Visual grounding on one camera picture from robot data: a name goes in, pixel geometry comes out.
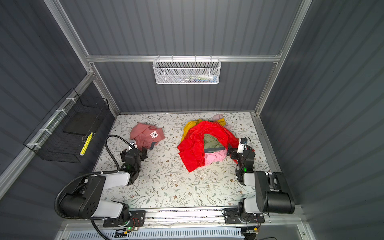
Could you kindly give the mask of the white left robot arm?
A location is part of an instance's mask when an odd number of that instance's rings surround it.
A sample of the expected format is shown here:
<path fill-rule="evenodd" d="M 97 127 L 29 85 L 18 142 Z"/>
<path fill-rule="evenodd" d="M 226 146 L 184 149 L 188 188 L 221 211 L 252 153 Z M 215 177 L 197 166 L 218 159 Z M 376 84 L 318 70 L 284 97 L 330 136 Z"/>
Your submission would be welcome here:
<path fill-rule="evenodd" d="M 121 152 L 120 170 L 92 172 L 70 181 L 55 198 L 54 209 L 64 219 L 113 219 L 128 222 L 127 204 L 104 200 L 103 192 L 132 185 L 141 172 L 141 163 L 148 158 L 147 149 L 133 148 Z"/>

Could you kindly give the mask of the dusty pink patched cloth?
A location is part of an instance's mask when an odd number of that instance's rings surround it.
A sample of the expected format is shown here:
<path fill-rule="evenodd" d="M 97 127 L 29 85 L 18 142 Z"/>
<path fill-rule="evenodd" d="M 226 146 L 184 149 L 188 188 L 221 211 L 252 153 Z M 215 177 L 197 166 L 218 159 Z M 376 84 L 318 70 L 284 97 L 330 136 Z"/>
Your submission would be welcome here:
<path fill-rule="evenodd" d="M 136 141 L 136 145 L 140 151 L 143 148 L 152 150 L 154 145 L 157 145 L 158 142 L 165 139 L 165 135 L 162 128 L 138 123 L 131 130 L 130 139 Z"/>

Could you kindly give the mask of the light pink cloth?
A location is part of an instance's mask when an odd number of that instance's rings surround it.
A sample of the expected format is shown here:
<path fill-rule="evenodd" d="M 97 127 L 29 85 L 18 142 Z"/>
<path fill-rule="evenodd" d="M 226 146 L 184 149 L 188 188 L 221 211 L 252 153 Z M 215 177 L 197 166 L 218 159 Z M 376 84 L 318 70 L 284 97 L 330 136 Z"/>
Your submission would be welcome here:
<path fill-rule="evenodd" d="M 227 157 L 227 149 L 207 154 L 205 153 L 205 165 L 209 166 L 214 162 L 222 162 Z"/>

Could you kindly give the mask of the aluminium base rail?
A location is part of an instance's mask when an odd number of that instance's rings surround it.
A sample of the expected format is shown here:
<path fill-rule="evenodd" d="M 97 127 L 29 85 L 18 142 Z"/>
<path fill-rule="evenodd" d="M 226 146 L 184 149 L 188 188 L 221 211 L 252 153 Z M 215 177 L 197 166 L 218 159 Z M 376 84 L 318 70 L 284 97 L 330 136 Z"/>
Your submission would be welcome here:
<path fill-rule="evenodd" d="M 301 207 L 297 207 L 293 214 L 239 214 L 236 207 L 132 209 L 130 214 L 133 216 L 130 225 L 136 224 L 140 229 L 296 226 L 306 223 Z"/>

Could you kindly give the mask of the white perforated front panel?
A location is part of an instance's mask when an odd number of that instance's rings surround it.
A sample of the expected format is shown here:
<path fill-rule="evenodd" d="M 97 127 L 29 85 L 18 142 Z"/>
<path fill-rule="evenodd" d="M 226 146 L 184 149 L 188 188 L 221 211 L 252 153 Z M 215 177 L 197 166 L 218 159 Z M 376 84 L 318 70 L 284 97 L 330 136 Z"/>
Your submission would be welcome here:
<path fill-rule="evenodd" d="M 122 230 L 104 230 L 103 235 L 110 240 L 243 240 L 238 228 L 174 228 L 174 229 L 140 229 L 133 232 Z"/>

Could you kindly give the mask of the olive green cloth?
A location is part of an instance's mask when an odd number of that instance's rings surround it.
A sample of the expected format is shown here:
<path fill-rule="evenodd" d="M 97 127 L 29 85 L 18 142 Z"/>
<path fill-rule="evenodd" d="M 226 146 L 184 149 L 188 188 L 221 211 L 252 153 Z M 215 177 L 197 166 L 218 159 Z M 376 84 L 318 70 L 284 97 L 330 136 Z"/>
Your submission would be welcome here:
<path fill-rule="evenodd" d="M 204 151 L 207 154 L 215 153 L 224 150 L 225 147 L 212 135 L 205 134 L 204 136 Z"/>

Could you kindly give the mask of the yellow cloth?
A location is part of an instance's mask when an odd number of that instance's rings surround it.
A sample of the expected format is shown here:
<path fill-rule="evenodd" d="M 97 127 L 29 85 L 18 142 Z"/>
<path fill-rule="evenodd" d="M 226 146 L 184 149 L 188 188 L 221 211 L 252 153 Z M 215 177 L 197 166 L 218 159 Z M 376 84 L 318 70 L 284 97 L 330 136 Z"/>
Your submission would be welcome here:
<path fill-rule="evenodd" d="M 204 120 L 202 120 L 202 119 L 198 119 L 198 120 L 193 120 L 193 121 L 188 122 L 183 129 L 183 135 L 181 138 L 181 142 L 186 138 L 186 136 L 187 136 L 187 134 L 191 128 L 197 126 L 198 124 L 200 124 L 203 121 Z M 222 127 L 227 125 L 227 122 L 225 121 L 224 118 L 217 119 L 217 120 L 211 120 L 211 122 L 216 122 L 216 123 L 220 124 Z"/>

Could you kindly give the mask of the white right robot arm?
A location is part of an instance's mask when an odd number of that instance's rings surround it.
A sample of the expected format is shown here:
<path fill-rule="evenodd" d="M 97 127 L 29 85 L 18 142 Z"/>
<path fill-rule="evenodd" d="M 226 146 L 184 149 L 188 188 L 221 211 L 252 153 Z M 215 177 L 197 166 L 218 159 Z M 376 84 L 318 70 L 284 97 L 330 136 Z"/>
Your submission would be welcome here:
<path fill-rule="evenodd" d="M 251 146 L 244 145 L 244 147 L 241 153 L 235 148 L 229 148 L 227 154 L 237 162 L 235 174 L 238 182 L 243 186 L 255 189 L 253 197 L 243 198 L 239 201 L 237 215 L 293 214 L 296 204 L 284 174 L 254 170 L 256 154 Z"/>

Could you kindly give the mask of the markers in white basket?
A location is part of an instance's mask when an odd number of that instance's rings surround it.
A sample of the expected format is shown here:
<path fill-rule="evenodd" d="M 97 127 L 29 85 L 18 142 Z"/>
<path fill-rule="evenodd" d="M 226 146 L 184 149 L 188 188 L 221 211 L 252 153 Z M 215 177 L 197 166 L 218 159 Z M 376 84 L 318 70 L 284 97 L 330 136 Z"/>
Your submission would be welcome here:
<path fill-rule="evenodd" d="M 182 83 L 208 83 L 208 84 L 213 83 L 215 84 L 219 82 L 219 76 L 210 75 L 210 74 L 184 76 L 184 78 L 177 79 L 177 81 Z"/>

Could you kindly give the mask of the yellow marker pen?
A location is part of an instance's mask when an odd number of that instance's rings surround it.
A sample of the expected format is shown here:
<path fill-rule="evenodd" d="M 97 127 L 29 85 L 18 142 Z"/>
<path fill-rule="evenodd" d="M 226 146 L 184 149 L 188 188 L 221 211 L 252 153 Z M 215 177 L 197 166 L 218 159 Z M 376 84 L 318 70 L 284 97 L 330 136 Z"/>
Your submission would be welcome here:
<path fill-rule="evenodd" d="M 87 137 L 87 139 L 86 139 L 86 141 L 85 141 L 85 143 L 84 143 L 84 145 L 83 145 L 83 147 L 81 149 L 80 156 L 84 156 L 85 155 L 85 153 L 86 153 L 86 151 L 87 151 L 87 149 L 88 149 L 88 147 L 90 145 L 90 142 L 92 141 L 93 136 L 94 136 L 93 132 L 91 132 L 88 135 L 88 137 Z"/>

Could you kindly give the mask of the black pad in basket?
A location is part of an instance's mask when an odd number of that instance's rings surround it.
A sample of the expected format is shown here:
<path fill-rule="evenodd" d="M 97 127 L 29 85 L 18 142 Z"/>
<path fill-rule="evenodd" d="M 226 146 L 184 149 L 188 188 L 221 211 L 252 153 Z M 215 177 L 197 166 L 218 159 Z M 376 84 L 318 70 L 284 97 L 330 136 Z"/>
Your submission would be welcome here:
<path fill-rule="evenodd" d="M 79 136 L 88 136 L 96 133 L 104 121 L 104 117 L 91 113 L 76 113 L 65 125 L 63 132 Z"/>

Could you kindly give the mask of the red cloth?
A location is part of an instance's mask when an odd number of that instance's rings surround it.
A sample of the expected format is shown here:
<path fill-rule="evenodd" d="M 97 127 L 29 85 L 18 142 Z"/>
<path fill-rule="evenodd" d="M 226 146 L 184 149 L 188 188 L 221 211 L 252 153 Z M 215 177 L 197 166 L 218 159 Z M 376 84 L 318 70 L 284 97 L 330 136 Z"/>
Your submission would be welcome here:
<path fill-rule="evenodd" d="M 180 158 L 188 172 L 203 167 L 206 163 L 204 137 L 211 135 L 223 145 L 225 150 L 239 147 L 237 139 L 229 130 L 217 122 L 202 121 L 192 127 L 178 145 Z"/>

